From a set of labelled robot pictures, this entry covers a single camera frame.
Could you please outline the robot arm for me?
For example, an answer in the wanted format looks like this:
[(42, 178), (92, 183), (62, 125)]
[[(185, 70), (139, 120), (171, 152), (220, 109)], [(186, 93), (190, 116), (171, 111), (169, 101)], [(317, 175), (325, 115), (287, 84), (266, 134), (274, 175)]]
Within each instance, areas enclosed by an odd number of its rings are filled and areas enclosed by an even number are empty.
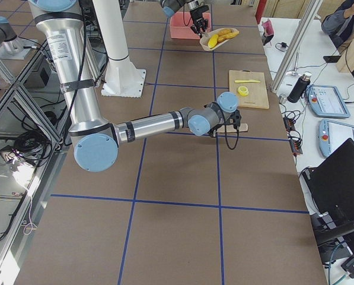
[[(78, 1), (30, 1), (37, 28), (44, 33), (55, 62), (60, 90), (69, 109), (69, 134), (78, 165), (90, 172), (108, 169), (120, 145), (137, 139), (189, 128), (197, 136), (214, 135), (219, 128), (240, 127), (238, 98), (224, 92), (203, 109), (185, 107), (118, 125), (105, 119), (95, 92), (95, 77), (87, 59), (87, 37)], [(103, 94), (140, 97), (145, 70), (137, 69), (127, 50), (122, 15), (116, 1), (94, 1), (109, 58)]]
[(181, 8), (187, 6), (193, 22), (190, 26), (191, 30), (200, 37), (202, 33), (206, 33), (209, 21), (203, 16), (203, 13), (209, 11), (209, 7), (203, 1), (160, 0), (158, 2), (168, 18), (172, 17)]

